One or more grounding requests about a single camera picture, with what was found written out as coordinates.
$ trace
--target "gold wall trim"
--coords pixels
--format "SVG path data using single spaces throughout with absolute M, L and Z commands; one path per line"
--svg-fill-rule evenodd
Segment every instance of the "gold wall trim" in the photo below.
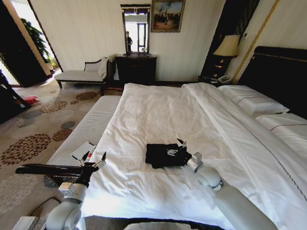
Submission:
M 255 39 L 254 39 L 254 41 L 253 41 L 252 44 L 250 45 L 250 47 L 249 47 L 247 53 L 245 54 L 245 56 L 244 56 L 244 58 L 243 58 L 243 60 L 242 60 L 242 62 L 241 62 L 241 64 L 240 64 L 239 68 L 236 70 L 236 73 L 235 73 L 235 75 L 234 75 L 234 78 L 232 79 L 232 83 L 233 83 L 233 84 L 236 84 L 236 83 L 239 81 L 239 79 L 237 79 L 237 78 L 238 78 L 238 74 L 239 74 L 240 70 L 242 69 L 244 63 L 246 62 L 246 60 L 247 60 L 249 54 L 251 53 L 253 47 L 255 46 L 255 44 L 256 44 L 258 38 L 260 37 L 260 35 L 261 35 L 261 33 L 262 33 L 264 27 L 265 27 L 266 24 L 268 23 L 268 21 L 269 21 L 271 15 L 273 14 L 273 12 L 274 12 L 274 10 L 275 10 L 277 4 L 279 3 L 279 1 L 280 1 L 280 0 L 276 0 L 275 3 L 272 5 L 271 10 L 270 10 L 270 12 L 268 13 L 267 17 L 265 18 L 265 20 L 264 20 L 264 22 L 263 22 L 261 28 L 259 29 L 259 31 L 258 31 L 258 33 L 257 33 L 257 35 L 256 35 L 256 37 L 255 37 Z

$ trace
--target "wooden bed frame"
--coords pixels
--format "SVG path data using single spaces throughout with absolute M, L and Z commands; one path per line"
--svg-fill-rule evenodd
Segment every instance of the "wooden bed frame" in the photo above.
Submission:
M 246 85 L 278 101 L 307 119 L 307 50 L 258 46 L 239 85 Z

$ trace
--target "picture frame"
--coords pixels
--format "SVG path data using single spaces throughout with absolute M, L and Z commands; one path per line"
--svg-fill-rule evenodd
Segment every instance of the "picture frame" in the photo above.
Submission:
M 179 33 L 185 0 L 152 0 L 152 33 Z

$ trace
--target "white cushion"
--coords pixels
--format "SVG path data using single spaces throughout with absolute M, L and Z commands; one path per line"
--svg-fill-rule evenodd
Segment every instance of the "white cushion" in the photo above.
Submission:
M 96 63 L 86 63 L 84 71 L 98 71 L 99 67 L 101 66 L 102 59 Z
M 289 109 L 277 101 L 244 85 L 223 85 L 218 87 L 227 97 L 244 109 L 249 115 L 255 113 L 283 113 Z
M 67 81 L 103 81 L 97 71 L 68 70 L 54 77 L 56 80 Z
M 98 75 L 99 75 L 100 77 L 105 76 L 107 61 L 108 61 L 108 59 L 107 59 L 106 57 L 103 57 L 103 58 L 101 59 L 100 66 L 99 66 L 99 68 L 98 68 Z

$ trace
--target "pillow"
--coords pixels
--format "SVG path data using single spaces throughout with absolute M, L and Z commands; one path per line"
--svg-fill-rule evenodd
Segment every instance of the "pillow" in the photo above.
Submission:
M 107 64 L 107 61 L 108 61 L 108 58 L 107 57 L 103 57 L 101 59 L 101 62 L 100 62 L 100 66 L 98 68 L 98 75 L 100 77 L 103 77 L 106 73 L 106 64 Z
M 307 120 L 295 114 L 263 115 L 256 118 L 307 163 Z
M 289 109 L 277 101 L 244 85 L 223 85 L 218 87 L 227 97 L 244 109 L 249 115 L 255 113 L 274 114 Z

